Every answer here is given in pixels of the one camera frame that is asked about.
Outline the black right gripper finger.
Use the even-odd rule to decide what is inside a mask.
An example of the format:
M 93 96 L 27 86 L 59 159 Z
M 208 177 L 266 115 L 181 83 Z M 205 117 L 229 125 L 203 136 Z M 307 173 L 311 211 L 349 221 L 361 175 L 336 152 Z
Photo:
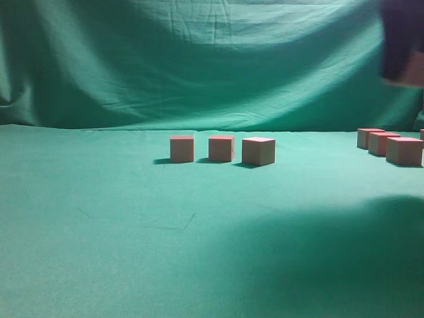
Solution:
M 409 67 L 423 55 L 423 2 L 382 1 L 381 77 L 386 81 L 419 81 Z

